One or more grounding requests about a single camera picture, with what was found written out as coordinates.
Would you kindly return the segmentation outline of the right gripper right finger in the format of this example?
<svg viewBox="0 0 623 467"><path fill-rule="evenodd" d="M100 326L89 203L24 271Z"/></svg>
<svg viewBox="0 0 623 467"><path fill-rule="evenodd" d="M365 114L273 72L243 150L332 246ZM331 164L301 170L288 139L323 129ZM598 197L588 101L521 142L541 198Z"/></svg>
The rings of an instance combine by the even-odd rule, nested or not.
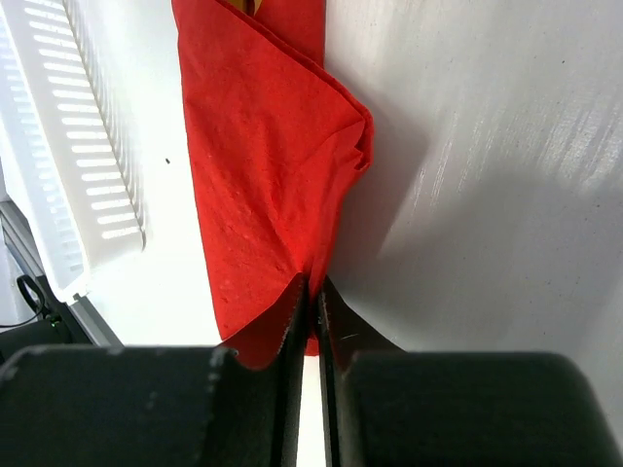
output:
<svg viewBox="0 0 623 467"><path fill-rule="evenodd" d="M353 388L353 365L360 355L401 350L355 312L330 278L316 300L325 460L328 466L361 466L361 415Z"/></svg>

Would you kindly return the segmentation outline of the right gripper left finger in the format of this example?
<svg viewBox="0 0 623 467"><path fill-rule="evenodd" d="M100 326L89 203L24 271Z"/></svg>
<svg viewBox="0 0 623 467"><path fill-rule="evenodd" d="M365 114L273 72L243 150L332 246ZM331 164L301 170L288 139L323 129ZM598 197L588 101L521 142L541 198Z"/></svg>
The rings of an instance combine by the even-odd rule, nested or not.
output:
<svg viewBox="0 0 623 467"><path fill-rule="evenodd" d="M296 464L307 304L307 281L297 274L268 309L219 345L210 466Z"/></svg>

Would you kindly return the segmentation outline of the red paper napkin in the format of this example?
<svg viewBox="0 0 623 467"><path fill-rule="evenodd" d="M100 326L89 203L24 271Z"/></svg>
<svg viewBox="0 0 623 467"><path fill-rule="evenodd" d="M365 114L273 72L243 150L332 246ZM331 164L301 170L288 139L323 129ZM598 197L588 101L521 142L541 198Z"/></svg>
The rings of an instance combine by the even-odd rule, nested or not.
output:
<svg viewBox="0 0 623 467"><path fill-rule="evenodd" d="M370 111L324 67L325 5L176 1L189 158L219 334L301 274L316 296L348 191L373 159Z"/></svg>

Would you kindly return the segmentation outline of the orange plastic spoon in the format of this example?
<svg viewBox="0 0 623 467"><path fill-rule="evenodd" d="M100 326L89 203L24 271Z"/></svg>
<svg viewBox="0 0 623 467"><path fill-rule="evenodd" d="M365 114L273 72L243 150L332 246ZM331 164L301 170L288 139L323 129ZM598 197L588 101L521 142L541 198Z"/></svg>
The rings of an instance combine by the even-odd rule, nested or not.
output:
<svg viewBox="0 0 623 467"><path fill-rule="evenodd" d="M262 4L262 0L228 0L228 2L239 11L255 16Z"/></svg>

